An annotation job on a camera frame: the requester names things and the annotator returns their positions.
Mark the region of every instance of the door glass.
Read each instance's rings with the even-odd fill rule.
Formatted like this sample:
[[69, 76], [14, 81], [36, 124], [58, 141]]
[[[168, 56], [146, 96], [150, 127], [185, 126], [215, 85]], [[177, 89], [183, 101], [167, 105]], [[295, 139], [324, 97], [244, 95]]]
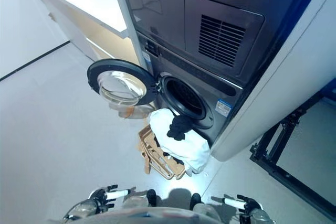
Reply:
[[99, 94], [116, 105], [133, 106], [146, 94], [146, 86], [138, 78], [120, 71], [98, 75]]

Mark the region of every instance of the white cabinet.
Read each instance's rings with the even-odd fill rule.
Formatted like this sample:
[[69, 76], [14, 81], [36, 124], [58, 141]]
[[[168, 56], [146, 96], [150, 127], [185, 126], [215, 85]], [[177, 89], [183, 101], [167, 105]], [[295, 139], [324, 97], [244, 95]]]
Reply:
[[67, 37], [92, 60], [139, 64], [118, 0], [43, 0]]

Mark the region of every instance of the baseboard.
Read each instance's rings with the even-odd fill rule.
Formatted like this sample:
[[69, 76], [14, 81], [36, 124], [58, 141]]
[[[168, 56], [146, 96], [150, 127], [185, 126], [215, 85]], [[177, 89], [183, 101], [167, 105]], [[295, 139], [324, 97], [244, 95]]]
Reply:
[[47, 56], [48, 54], [50, 54], [50, 53], [56, 51], [57, 49], [59, 49], [59, 48], [65, 46], [65, 45], [67, 45], [67, 44], [69, 44], [69, 43], [70, 43], [70, 41], [68, 40], [67, 42], [64, 42], [63, 44], [61, 44], [61, 45], [59, 45], [59, 46], [53, 48], [52, 50], [47, 51], [46, 53], [40, 55], [39, 57], [35, 58], [34, 60], [31, 60], [30, 62], [24, 64], [23, 66], [21, 66], [21, 67], [15, 69], [14, 71], [12, 71], [12, 72], [6, 74], [5, 76], [1, 77], [1, 78], [0, 78], [0, 81], [5, 80], [6, 78], [8, 78], [8, 77], [11, 76], [12, 74], [16, 73], [17, 71], [20, 71], [21, 69], [23, 69], [23, 68], [29, 66], [30, 64], [34, 63], [35, 61], [37, 61], [37, 60], [43, 58], [44, 56]]

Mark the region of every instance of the dryer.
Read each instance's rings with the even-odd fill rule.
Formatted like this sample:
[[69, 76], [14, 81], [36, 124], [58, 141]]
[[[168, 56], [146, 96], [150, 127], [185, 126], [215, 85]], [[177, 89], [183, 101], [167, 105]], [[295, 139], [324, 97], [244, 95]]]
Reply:
[[246, 87], [260, 77], [310, 0], [127, 0], [135, 29]]

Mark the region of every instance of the white wall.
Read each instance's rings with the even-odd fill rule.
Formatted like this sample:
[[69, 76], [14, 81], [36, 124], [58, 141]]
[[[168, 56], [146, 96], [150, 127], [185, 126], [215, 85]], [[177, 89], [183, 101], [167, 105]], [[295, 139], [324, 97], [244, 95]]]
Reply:
[[226, 161], [336, 77], [336, 0], [312, 0], [251, 95], [212, 147]]
[[40, 0], [0, 0], [0, 78], [67, 41]]

